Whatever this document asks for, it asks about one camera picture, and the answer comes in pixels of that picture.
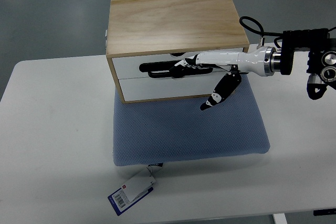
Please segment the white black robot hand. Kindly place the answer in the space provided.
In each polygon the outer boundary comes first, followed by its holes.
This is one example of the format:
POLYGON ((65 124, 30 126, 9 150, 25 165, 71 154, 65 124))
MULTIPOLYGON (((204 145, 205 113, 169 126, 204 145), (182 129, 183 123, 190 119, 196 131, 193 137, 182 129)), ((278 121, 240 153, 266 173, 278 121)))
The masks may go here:
POLYGON ((173 78, 182 78, 191 70, 221 68, 227 73, 200 109, 202 111, 225 101, 240 85, 243 74, 253 72, 261 77, 273 76, 275 70, 273 47, 261 46, 250 53, 233 51, 206 51, 187 57, 169 69, 173 78))

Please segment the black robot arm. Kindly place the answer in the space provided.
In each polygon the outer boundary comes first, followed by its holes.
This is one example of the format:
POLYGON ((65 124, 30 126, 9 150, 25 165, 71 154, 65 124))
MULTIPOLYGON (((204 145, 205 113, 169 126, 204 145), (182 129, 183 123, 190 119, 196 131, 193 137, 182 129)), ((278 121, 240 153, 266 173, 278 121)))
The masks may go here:
POLYGON ((335 28, 287 30, 274 40, 277 50, 271 54, 273 72, 290 75, 295 52, 307 53, 307 94, 311 100, 323 97, 327 87, 335 89, 335 28))

